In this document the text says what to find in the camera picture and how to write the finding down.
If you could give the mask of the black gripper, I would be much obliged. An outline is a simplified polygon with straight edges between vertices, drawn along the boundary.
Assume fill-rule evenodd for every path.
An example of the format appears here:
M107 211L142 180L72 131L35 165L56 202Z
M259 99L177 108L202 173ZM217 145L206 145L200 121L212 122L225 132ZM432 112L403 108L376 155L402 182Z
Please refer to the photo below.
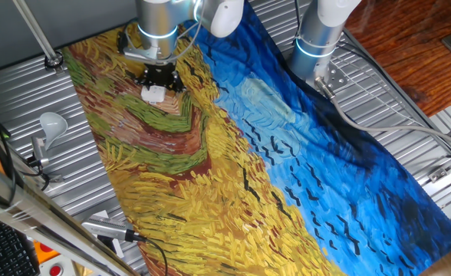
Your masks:
M147 64L144 72L134 79L134 83L143 87L151 86L165 87L175 92L185 92L186 86L183 84L173 63L165 65Z

